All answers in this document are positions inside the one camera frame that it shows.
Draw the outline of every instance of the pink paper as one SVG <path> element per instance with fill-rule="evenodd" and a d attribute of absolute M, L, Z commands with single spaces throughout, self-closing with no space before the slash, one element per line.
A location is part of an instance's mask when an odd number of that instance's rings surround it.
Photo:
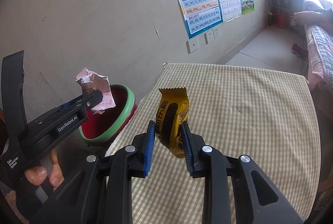
<path fill-rule="evenodd" d="M 86 96 L 96 90 L 103 93 L 102 102 L 91 108 L 93 114 L 102 114 L 105 109 L 116 106 L 111 94 L 110 83 L 107 76 L 101 76 L 93 71 L 89 71 L 87 68 L 84 68 L 76 76 L 76 82 L 81 86 L 83 96 Z"/>

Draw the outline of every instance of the table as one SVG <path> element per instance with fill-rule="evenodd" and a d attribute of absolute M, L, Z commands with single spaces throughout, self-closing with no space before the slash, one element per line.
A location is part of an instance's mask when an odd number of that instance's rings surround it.
<path fill-rule="evenodd" d="M 149 120 L 155 120 L 158 88 L 173 87 L 187 88 L 192 133 L 225 155 L 249 155 L 300 217 L 308 217 L 319 180 L 320 140 L 303 76 L 238 66 L 165 64 L 107 155 L 146 132 Z M 133 223 L 201 223 L 203 196 L 204 179 L 191 178 L 185 160 L 156 138 L 149 176 L 132 180 Z M 230 200 L 236 223 L 232 190 Z"/>

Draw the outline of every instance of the wall socket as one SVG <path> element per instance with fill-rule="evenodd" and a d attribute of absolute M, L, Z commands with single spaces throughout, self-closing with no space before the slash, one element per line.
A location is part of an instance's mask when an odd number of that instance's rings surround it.
<path fill-rule="evenodd" d="M 205 33 L 206 44 L 209 44 L 214 39 L 213 30 L 210 29 Z"/>
<path fill-rule="evenodd" d="M 221 36 L 221 30 L 218 26 L 213 28 L 213 32 L 214 32 L 214 39 L 216 39 L 218 36 Z"/>
<path fill-rule="evenodd" d="M 189 53 L 192 53 L 193 51 L 197 50 L 199 48 L 198 37 L 194 37 L 188 40 L 187 44 L 189 47 Z"/>

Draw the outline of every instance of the finger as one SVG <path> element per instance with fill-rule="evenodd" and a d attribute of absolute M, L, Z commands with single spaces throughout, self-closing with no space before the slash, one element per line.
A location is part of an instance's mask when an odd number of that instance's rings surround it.
<path fill-rule="evenodd" d="M 49 182 L 53 186 L 53 191 L 64 181 L 61 168 L 58 163 L 58 157 L 55 150 L 51 151 L 52 170 L 49 175 Z"/>
<path fill-rule="evenodd" d="M 47 172 L 44 167 L 33 167 L 30 169 L 27 169 L 25 172 L 25 177 L 27 177 L 28 181 L 31 182 L 35 186 L 41 185 L 46 176 Z"/>

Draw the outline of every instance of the yellow snack wrapper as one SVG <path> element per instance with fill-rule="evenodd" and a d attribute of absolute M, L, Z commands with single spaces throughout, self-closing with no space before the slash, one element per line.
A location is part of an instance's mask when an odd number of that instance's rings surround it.
<path fill-rule="evenodd" d="M 162 97 L 156 113 L 155 133 L 159 141 L 178 158 L 184 157 L 180 125 L 187 120 L 189 99 L 186 88 L 159 89 Z"/>

